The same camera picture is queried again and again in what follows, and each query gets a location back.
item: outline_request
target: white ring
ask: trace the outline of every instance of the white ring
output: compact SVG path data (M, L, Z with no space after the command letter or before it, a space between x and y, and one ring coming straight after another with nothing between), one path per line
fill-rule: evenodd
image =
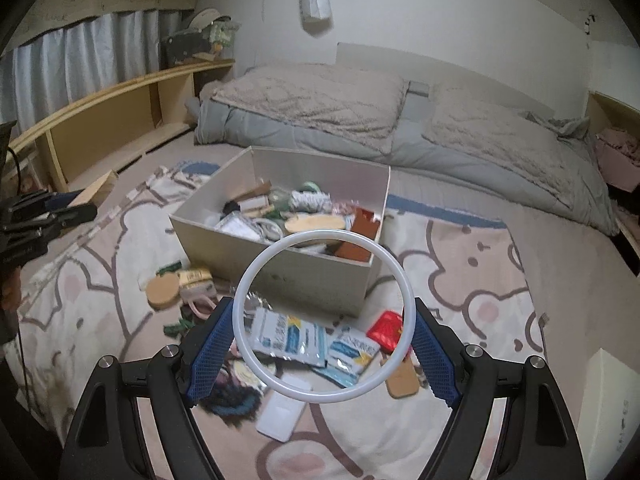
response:
M260 361L258 361L254 352L249 348L246 334L244 332L244 302L246 295L249 292L249 287L260 269L262 269L269 260L284 249L311 240L341 240L343 242L356 244L375 254L383 261L383 263L388 265L389 269L391 269L392 274L396 278L396 282L398 282L398 285L400 286L402 301L404 302L404 325L402 335L400 336L398 346L391 354L391 357L388 359L386 364L366 381L344 390L321 394L314 394L305 390L299 390L298 388L294 388L268 373ZM402 266L391 254L389 254L388 251L362 235L352 233L350 231L324 229L289 235L263 250L258 257L252 261L251 265L249 265L247 270L244 272L244 275L238 285L238 289L236 290L233 307L233 327L234 335L236 336L236 344L238 345L238 349L242 357L251 371L263 383L276 392L283 394L286 397L290 397L291 399L302 400L303 402L312 402L315 404L327 404L329 402L342 402L344 400L355 399L356 397L370 392L372 389L386 381L402 363L402 360L409 351L411 341L414 338L415 316L415 297L413 289L411 288L411 283L409 283L409 278L404 272Z

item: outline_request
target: blue gripper pad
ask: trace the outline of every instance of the blue gripper pad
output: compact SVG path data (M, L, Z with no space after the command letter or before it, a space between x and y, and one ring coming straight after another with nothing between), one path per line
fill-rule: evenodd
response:
M232 312L233 302L229 301L191 365L191 384L187 390L187 397L194 404L211 393L213 383L225 361L225 355L231 348L234 340Z
M453 363L442 349L420 311L415 320L412 346L433 394L451 407L460 398L456 388Z

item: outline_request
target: blue and white packet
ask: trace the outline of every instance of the blue and white packet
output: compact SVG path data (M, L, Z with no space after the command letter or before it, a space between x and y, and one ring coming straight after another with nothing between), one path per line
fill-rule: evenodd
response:
M255 311L250 345L255 352L312 366L326 364L324 327L264 308Z
M380 345L364 332L346 326L329 346L326 367L313 368L314 372L348 388L360 380L369 363L380 351Z

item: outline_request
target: silver bolt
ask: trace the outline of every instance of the silver bolt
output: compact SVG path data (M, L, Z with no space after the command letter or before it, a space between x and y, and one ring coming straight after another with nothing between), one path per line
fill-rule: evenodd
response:
M533 366L534 368L544 368L545 367L545 360L542 357L539 357L537 355L534 355L531 359L531 366Z
M160 353L162 354L162 357L174 357L179 351L180 349L178 348L178 345L167 345L160 351Z
M480 357L484 353L478 345L469 345L466 347L466 354L471 357Z
M98 360L98 366L100 368L109 368L114 360L115 358L112 355L105 355Z

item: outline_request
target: red wrapper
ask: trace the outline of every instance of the red wrapper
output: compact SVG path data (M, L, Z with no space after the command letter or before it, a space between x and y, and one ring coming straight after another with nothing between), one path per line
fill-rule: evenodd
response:
M391 354L398 346L401 334L402 316L397 312L387 310L369 329L367 337L373 339L385 352Z

